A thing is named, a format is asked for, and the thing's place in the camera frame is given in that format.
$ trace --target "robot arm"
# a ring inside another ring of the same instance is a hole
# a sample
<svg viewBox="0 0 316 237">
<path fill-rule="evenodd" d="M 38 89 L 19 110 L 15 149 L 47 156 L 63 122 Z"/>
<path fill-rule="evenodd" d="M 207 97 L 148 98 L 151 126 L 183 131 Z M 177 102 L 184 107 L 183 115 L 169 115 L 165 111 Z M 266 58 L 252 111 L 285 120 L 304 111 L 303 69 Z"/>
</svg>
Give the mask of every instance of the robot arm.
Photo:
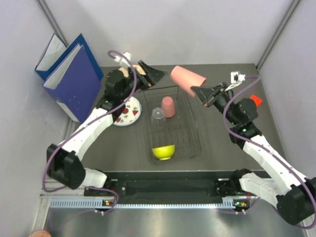
<svg viewBox="0 0 316 237">
<path fill-rule="evenodd" d="M 191 90 L 204 107 L 214 105 L 219 112 L 224 113 L 231 100 L 228 91 L 244 80 L 244 75 L 239 75 L 239 73 L 233 72 L 231 76 L 231 86 L 223 82 L 214 87 L 192 86 Z M 254 125 L 253 120 L 257 117 L 256 104 L 249 98 L 241 99 L 238 103 L 232 102 L 226 112 L 226 119 L 233 125 L 230 130 L 246 138 L 245 141 L 245 139 L 230 134 L 231 141 L 253 157 L 272 180 L 262 179 L 247 169 L 236 170 L 229 179 L 228 189 L 236 195 L 243 192 L 257 195 L 275 207 L 286 222 L 296 225 L 315 213 L 310 196 L 298 178 L 304 182 L 314 199 L 316 178 L 308 179 L 273 149 L 261 131 Z M 227 190 L 227 183 L 222 184 L 221 186 L 221 182 L 216 182 L 218 193 L 224 197 L 227 195 L 226 192 L 221 193 L 220 191 L 221 189 Z"/>
<path fill-rule="evenodd" d="M 166 72 L 146 65 L 143 61 L 139 61 L 138 65 L 134 65 L 134 68 L 136 68 L 137 75 L 136 90 L 146 90 L 156 85 L 166 74 Z M 82 131 L 68 140 L 54 156 L 47 170 L 49 177 L 70 189 L 77 189 L 79 186 L 102 188 L 107 181 L 111 181 L 101 171 L 84 168 L 81 160 L 97 137 L 116 121 L 125 106 L 112 114 L 98 120 L 96 119 L 120 105 L 131 94 L 133 85 L 134 77 L 130 68 L 120 68 L 108 73 L 104 95 L 92 110 L 87 120 L 77 129 L 77 131 Z M 48 147 L 47 160 L 57 147 L 54 144 Z"/>
</svg>

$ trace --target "dish rack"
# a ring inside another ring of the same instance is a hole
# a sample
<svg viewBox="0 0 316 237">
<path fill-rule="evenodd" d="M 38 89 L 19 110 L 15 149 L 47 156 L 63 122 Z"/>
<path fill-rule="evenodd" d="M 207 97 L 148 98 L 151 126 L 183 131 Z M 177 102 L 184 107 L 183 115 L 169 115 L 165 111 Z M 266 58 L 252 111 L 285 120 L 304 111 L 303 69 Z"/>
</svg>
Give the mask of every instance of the dish rack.
<svg viewBox="0 0 316 237">
<path fill-rule="evenodd" d="M 154 108 L 161 107 L 162 99 L 170 96 L 174 100 L 176 114 L 167 118 L 164 128 L 156 129 L 151 126 L 151 116 Z M 198 135 L 197 122 L 193 114 L 188 96 L 178 86 L 150 89 L 139 95 L 143 105 L 144 130 L 146 137 L 146 151 L 152 163 L 167 162 L 194 158 L 201 154 L 201 144 Z M 152 148 L 175 145 L 175 153 L 168 160 L 159 160 Z"/>
</svg>

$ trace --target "plate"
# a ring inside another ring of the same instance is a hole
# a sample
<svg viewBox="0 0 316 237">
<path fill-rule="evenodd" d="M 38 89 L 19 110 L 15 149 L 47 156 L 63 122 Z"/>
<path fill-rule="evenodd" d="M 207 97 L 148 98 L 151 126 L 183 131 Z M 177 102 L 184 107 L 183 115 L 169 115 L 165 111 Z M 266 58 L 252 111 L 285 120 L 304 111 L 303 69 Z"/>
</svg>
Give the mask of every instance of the plate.
<svg viewBox="0 0 316 237">
<path fill-rule="evenodd" d="M 114 122 L 115 126 L 126 127 L 135 123 L 142 113 L 142 106 L 138 99 L 131 97 L 125 105 L 125 109 Z"/>
</svg>

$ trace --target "white label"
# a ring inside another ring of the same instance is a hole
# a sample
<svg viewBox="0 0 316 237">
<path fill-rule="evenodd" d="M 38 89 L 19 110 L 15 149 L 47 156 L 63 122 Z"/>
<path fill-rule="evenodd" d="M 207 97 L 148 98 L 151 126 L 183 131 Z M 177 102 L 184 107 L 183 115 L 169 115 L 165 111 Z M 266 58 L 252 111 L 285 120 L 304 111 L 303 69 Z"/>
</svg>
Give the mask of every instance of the white label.
<svg viewBox="0 0 316 237">
<path fill-rule="evenodd" d="M 66 114 L 75 122 L 79 122 L 76 116 L 71 112 L 71 110 L 64 103 L 56 101 L 56 103 L 66 112 Z"/>
</svg>

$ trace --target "gray wall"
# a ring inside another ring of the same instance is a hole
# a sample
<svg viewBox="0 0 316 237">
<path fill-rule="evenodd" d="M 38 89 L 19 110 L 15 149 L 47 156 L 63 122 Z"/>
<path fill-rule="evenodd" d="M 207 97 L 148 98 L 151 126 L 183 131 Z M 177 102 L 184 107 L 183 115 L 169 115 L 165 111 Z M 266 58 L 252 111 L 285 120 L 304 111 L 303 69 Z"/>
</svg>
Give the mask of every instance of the gray wall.
<svg viewBox="0 0 316 237">
<path fill-rule="evenodd" d="M 65 113 L 34 72 L 53 31 L 34 0 L 0 1 L 0 236 L 25 237 L 41 190 L 46 148 Z"/>
<path fill-rule="evenodd" d="M 289 161 L 316 175 L 316 1 L 302 1 L 261 75 Z"/>
<path fill-rule="evenodd" d="M 153 65 L 257 63 L 288 0 L 46 0 L 68 41 L 83 33 L 101 66 L 110 49 Z"/>
</svg>

